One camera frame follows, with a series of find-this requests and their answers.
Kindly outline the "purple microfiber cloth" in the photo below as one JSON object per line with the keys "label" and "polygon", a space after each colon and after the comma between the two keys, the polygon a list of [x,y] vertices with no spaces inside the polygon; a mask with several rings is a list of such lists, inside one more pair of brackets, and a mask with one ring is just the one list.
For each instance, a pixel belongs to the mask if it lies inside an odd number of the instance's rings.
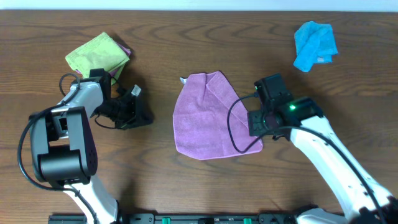
{"label": "purple microfiber cloth", "polygon": [[256,138],[249,135],[247,109],[234,105],[239,97],[227,78],[216,71],[184,81],[172,116],[176,150],[198,160],[239,156]]}

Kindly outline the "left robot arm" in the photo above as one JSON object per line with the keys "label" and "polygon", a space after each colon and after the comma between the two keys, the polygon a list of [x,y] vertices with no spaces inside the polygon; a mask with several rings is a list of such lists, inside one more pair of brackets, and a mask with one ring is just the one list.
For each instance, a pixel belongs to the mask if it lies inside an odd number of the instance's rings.
{"label": "left robot arm", "polygon": [[87,78],[71,76],[70,91],[62,100],[29,118],[25,132],[30,135],[35,175],[29,181],[71,197],[85,215],[83,223],[127,223],[118,201],[96,175],[98,154],[90,118],[109,118],[119,130],[143,125],[142,90],[134,85],[113,98],[113,78],[102,68],[91,70]]}

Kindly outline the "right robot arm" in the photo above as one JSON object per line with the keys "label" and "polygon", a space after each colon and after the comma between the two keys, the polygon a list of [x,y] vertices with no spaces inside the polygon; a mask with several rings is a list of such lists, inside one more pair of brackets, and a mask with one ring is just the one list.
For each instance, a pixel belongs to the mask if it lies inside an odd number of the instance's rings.
{"label": "right robot arm", "polygon": [[395,196],[365,171],[311,98],[295,99],[279,74],[256,81],[254,87],[261,109],[248,113],[250,136],[286,138],[300,149],[343,211],[335,215],[309,208],[297,214],[297,223],[397,223]]}

